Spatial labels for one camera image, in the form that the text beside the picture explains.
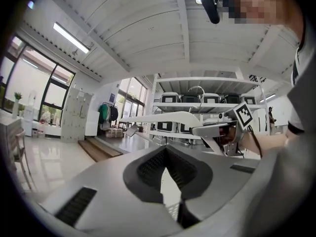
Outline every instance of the black cable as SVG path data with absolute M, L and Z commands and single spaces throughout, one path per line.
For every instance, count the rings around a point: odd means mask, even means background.
M 253 132 L 253 129 L 251 127 L 251 125 L 248 127 L 252 137 L 253 137 L 253 140 L 255 141 L 255 144 L 257 146 L 257 148 L 259 149 L 259 154 L 260 154 L 260 158 L 262 158 L 262 150 L 261 150 L 261 147 L 260 147 L 260 144 L 259 144 L 259 141 L 257 140 L 257 137 L 255 135 L 255 133 Z

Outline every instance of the person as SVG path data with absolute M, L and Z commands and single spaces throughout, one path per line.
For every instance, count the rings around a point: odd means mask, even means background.
M 314 48 L 316 34 L 311 21 L 302 13 L 302 9 L 296 0 L 234 0 L 234 3 L 235 7 L 239 8 L 240 15 L 247 18 L 251 23 L 284 25 L 296 34 L 300 44 L 295 58 L 293 58 L 294 65 L 291 78 L 293 85 L 304 70 L 316 66 L 314 62 L 316 60 Z M 287 140 L 293 139 L 302 133 L 304 133 L 304 128 L 293 109 L 285 134 L 257 135 L 256 138 L 264 156 L 267 150 L 284 146 Z M 232 141 L 234 137 L 235 129 L 231 127 L 229 134 L 222 138 L 222 144 Z M 259 153 L 259 148 L 249 132 L 244 133 L 240 145 Z
M 272 108 L 273 108 L 273 107 L 269 107 L 270 135 L 275 135 L 275 133 L 276 133 L 276 127 L 275 127 L 276 119 L 273 118 L 273 115 L 272 115 Z

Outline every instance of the shelf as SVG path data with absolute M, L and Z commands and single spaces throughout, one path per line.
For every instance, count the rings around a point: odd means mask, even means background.
M 188 112 L 191 106 L 199 107 L 200 103 L 154 103 L 153 106 L 158 107 L 164 112 Z M 237 104 L 202 104 L 201 108 L 192 109 L 192 113 L 196 114 L 218 114 L 230 110 L 237 106 Z M 264 105 L 248 105 L 254 111 L 265 108 Z
M 189 133 L 179 133 L 179 132 L 160 132 L 160 131 L 149 131 L 151 135 L 165 136 L 171 138 L 180 138 L 180 139 L 193 139 L 200 140 L 201 138 L 198 136 L 194 136 Z
M 188 94 L 192 86 L 201 86 L 206 93 L 216 93 L 219 95 L 235 93 L 245 94 L 260 85 L 255 81 L 239 80 L 234 78 L 221 77 L 181 77 L 157 79 L 166 92 L 177 92 L 178 94 Z M 200 89 L 193 89 L 190 93 L 201 94 Z

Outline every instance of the chair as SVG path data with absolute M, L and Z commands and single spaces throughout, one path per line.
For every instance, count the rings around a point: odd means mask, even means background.
M 25 180 L 26 180 L 26 182 L 31 190 L 32 189 L 31 184 L 29 182 L 29 179 L 28 179 L 26 172 L 25 172 L 25 169 L 24 169 L 24 165 L 22 163 L 23 155 L 25 155 L 26 165 L 28 167 L 29 174 L 31 175 L 28 159 L 27 159 L 26 152 L 25 152 L 25 142 L 24 142 L 25 131 L 22 130 L 22 132 L 16 134 L 15 138 L 16 138 L 16 148 L 14 150 L 14 161 L 19 162 L 21 164 L 21 168 L 22 168 Z

